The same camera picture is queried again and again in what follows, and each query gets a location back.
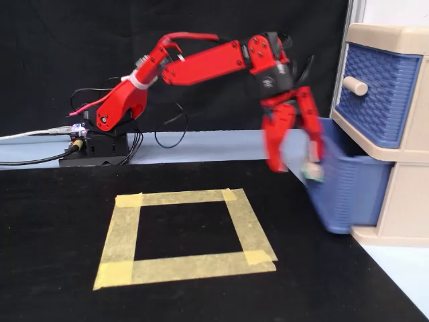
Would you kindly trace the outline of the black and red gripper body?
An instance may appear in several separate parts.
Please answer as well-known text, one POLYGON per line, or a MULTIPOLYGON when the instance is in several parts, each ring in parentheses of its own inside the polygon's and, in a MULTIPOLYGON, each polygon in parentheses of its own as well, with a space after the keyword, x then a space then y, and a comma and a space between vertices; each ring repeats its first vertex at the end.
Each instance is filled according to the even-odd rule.
POLYGON ((257 100, 276 97, 295 87, 289 64, 275 63, 267 68, 253 69, 253 98, 257 100))

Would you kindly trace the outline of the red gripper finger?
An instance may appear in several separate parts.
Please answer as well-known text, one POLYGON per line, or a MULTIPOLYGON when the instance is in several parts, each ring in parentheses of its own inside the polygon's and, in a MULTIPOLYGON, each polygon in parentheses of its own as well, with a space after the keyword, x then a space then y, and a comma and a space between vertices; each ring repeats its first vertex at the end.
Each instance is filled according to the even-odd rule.
POLYGON ((294 125, 296 110, 291 104, 280 103, 275 107, 265 106, 262 119, 267 165, 274 172, 287 172, 282 159, 281 144, 287 131, 294 125))
POLYGON ((312 162, 319 162, 322 160, 324 154, 322 125, 318 118, 318 110, 310 87, 300 87, 296 98, 298 99, 303 128, 310 138, 310 160, 312 162))

